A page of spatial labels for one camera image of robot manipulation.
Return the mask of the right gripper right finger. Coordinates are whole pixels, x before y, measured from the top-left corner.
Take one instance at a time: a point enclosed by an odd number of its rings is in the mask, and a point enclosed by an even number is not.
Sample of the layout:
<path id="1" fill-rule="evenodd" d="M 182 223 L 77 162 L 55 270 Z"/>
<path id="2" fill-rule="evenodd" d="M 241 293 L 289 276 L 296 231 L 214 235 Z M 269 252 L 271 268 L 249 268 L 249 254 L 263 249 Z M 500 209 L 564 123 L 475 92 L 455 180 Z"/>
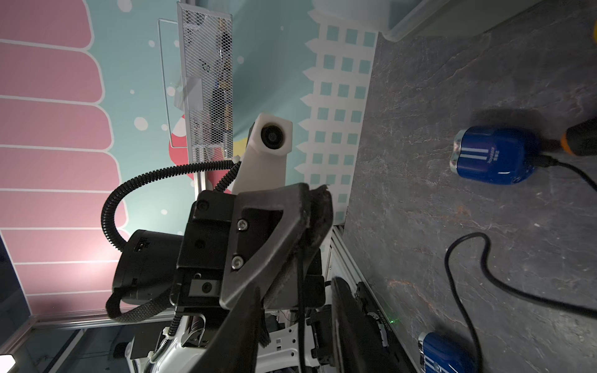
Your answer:
<path id="1" fill-rule="evenodd" d="M 337 372 L 398 372 L 383 348 L 381 333 L 359 308 L 347 281 L 335 277 L 332 290 L 332 334 Z"/>

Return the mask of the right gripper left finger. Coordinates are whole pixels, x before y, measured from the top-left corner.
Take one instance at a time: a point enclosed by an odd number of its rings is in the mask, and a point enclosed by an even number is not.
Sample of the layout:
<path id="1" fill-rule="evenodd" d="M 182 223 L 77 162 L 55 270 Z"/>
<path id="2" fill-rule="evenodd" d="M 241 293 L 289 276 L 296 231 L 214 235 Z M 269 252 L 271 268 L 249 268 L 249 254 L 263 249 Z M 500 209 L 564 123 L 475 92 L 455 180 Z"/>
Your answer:
<path id="1" fill-rule="evenodd" d="M 261 332 L 261 293 L 248 284 L 191 372 L 254 372 Z"/>

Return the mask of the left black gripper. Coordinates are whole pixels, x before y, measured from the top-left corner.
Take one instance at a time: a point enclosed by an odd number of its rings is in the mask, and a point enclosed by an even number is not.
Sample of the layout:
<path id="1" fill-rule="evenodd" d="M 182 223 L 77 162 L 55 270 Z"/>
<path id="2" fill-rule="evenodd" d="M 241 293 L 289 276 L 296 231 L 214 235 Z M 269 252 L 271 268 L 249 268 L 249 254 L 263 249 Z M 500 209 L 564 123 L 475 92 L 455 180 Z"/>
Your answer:
<path id="1" fill-rule="evenodd" d="M 191 208 L 170 301 L 178 310 L 231 310 L 253 283 L 267 310 L 319 307 L 323 276 L 309 271 L 333 222 L 327 185 L 204 191 Z"/>

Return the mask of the blue shaver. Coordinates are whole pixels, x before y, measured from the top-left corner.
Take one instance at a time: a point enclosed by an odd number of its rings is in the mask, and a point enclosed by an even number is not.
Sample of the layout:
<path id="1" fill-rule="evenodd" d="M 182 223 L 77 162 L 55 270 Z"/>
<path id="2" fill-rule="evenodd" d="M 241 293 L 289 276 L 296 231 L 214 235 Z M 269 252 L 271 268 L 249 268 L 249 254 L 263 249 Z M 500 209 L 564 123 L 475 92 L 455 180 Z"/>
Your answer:
<path id="1" fill-rule="evenodd" d="M 524 129 L 469 127 L 456 134 L 449 166 L 464 179 L 514 185 L 534 173 L 527 158 L 539 155 L 540 146 L 540 139 Z"/>
<path id="2" fill-rule="evenodd" d="M 419 362 L 424 373 L 474 373 L 477 365 L 457 343 L 436 333 L 418 337 Z"/>

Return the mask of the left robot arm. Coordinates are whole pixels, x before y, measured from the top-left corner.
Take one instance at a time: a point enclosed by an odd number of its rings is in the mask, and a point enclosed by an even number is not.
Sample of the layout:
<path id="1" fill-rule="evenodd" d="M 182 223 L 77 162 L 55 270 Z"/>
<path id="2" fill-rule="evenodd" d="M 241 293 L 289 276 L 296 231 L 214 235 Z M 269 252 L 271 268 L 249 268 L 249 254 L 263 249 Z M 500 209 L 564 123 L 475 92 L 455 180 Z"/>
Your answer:
<path id="1" fill-rule="evenodd" d="M 138 230 L 119 233 L 118 205 L 149 183 L 222 170 L 225 177 L 192 204 L 183 235 Z M 265 324 L 272 310 L 291 310 L 296 365 L 306 367 L 305 313 L 322 306 L 323 278 L 309 273 L 333 225 L 325 186 L 304 183 L 269 191 L 227 194 L 239 163 L 230 160 L 158 169 L 117 187 L 101 212 L 107 241 L 119 252 L 108 317 L 141 323 L 167 309 L 174 318 L 135 372 L 254 372 L 258 351 L 271 343 Z"/>

